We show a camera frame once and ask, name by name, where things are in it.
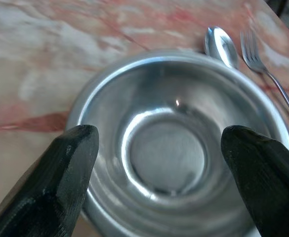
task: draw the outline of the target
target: marble table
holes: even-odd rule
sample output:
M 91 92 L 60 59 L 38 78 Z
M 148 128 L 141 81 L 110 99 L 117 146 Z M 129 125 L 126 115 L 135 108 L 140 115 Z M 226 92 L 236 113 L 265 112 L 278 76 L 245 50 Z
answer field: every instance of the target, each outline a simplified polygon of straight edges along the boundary
M 161 48 L 203 51 L 222 27 L 258 35 L 262 60 L 289 94 L 289 30 L 263 0 L 0 0 L 0 202 L 65 126 L 84 84 L 108 64 Z M 272 82 L 240 70 L 289 112 Z M 100 236 L 82 217 L 73 236 Z

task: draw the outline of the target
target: spoon bowl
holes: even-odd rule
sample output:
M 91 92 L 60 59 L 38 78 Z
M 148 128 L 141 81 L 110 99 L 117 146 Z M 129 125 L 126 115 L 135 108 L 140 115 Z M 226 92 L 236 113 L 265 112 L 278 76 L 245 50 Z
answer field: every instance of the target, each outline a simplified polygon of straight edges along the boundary
M 208 27 L 205 36 L 205 53 L 220 60 L 228 68 L 239 68 L 238 53 L 233 41 L 220 27 Z

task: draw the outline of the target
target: fork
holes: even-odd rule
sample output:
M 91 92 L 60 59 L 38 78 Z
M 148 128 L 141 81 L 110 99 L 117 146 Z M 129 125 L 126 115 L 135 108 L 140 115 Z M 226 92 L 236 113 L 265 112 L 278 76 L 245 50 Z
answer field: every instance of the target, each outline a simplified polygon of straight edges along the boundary
M 287 93 L 285 92 L 284 88 L 277 80 L 277 78 L 268 71 L 268 69 L 265 67 L 265 65 L 263 64 L 263 62 L 259 57 L 256 36 L 254 32 L 249 31 L 245 32 L 245 34 L 241 32 L 240 36 L 241 36 L 240 38 L 241 38 L 242 55 L 247 66 L 252 71 L 268 75 L 273 80 L 275 86 L 278 88 L 286 104 L 289 107 L 289 97 Z

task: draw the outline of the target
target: table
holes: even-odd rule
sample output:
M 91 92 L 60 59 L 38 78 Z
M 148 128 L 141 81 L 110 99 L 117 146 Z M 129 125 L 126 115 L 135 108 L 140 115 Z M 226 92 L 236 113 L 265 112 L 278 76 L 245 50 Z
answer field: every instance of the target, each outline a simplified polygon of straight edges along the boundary
M 202 52 L 208 26 L 222 27 L 240 54 L 252 28 L 260 54 L 289 94 L 289 30 L 263 0 L 0 0 L 0 202 L 66 123 L 98 71 L 161 48 Z M 276 87 L 240 71 L 289 112 Z M 99 236 L 79 218 L 73 236 Z

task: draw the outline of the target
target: fork handle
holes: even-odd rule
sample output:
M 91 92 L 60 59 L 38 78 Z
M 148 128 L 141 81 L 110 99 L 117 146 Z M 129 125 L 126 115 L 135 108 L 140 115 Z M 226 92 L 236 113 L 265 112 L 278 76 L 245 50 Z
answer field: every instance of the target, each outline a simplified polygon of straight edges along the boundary
M 282 97 L 284 98 L 286 104 L 289 107 L 289 96 L 287 95 L 287 93 L 285 92 L 284 88 L 282 87 L 282 85 L 280 84 L 280 82 L 277 80 L 277 78 L 271 74 L 268 70 L 265 70 L 265 73 L 273 80 L 274 84 L 276 85 L 276 87 L 278 88 L 278 90 L 280 91 L 280 93 L 282 94 Z

